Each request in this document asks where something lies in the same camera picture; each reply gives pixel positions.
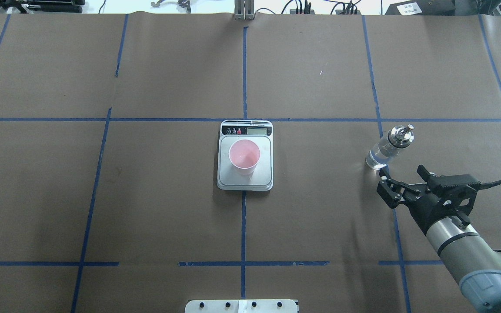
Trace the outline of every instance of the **white metal plate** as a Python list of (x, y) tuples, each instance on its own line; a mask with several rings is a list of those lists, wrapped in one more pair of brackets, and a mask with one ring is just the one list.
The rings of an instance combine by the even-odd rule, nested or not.
[[(260, 159), (251, 175), (237, 173), (229, 161), (229, 148), (240, 139), (252, 140), (260, 149)], [(270, 190), (273, 186), (272, 140), (266, 135), (225, 135), (219, 139), (217, 186), (223, 190)]]
[(255, 300), (192, 300), (185, 306), (185, 313), (298, 313), (299, 306), (291, 299)]

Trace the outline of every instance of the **transparent glass grinder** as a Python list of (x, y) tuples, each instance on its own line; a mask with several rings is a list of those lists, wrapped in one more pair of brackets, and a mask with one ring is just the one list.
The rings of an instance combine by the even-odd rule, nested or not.
[(407, 127), (396, 126), (388, 131), (387, 135), (380, 138), (380, 141), (372, 147), (366, 155), (366, 164), (374, 170), (379, 170), (388, 165), (403, 149), (415, 139), (412, 130), (413, 125)]

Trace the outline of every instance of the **plastic cup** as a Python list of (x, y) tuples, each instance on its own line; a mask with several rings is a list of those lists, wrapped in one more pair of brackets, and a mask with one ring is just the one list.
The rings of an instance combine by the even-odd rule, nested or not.
[(252, 140), (235, 141), (229, 148), (229, 160), (237, 173), (251, 175), (260, 159), (260, 148)]

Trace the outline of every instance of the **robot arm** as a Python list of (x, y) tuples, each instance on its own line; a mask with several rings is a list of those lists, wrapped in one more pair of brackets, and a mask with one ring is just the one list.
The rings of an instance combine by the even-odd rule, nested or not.
[(471, 175), (436, 176), (419, 166), (426, 184), (392, 180), (386, 168), (377, 192), (390, 208), (405, 204), (461, 293), (479, 313), (501, 313), (501, 250), (492, 250), (471, 225), (469, 214), (482, 184)]

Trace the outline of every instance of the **black ring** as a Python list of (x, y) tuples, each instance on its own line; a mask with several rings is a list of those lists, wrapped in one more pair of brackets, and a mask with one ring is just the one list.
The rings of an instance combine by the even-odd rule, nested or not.
[(479, 233), (474, 233), (474, 232), (468, 232), (468, 233), (461, 233), (453, 236), (452, 238), (449, 238), (448, 240), (444, 241), (442, 245), (440, 245), (440, 248), (438, 248), (438, 256), (440, 256), (440, 253), (442, 253), (442, 250), (448, 246), (448, 244), (463, 238), (464, 236), (480, 236)]

